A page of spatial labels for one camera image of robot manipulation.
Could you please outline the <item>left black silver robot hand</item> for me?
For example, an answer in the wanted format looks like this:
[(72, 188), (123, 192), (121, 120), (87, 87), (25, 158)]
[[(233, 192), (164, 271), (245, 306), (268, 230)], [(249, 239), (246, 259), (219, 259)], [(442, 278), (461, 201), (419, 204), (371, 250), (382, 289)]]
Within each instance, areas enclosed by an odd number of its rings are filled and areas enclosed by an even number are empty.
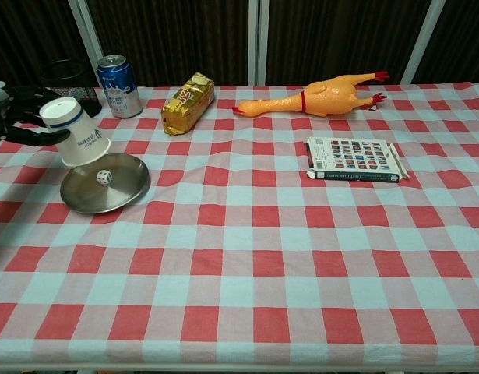
[(15, 127), (16, 123), (30, 123), (45, 128), (39, 110), (49, 101), (60, 98), (54, 91), (41, 86), (6, 86), (0, 81), (0, 141), (28, 146), (51, 146), (67, 140), (68, 129), (34, 132)]

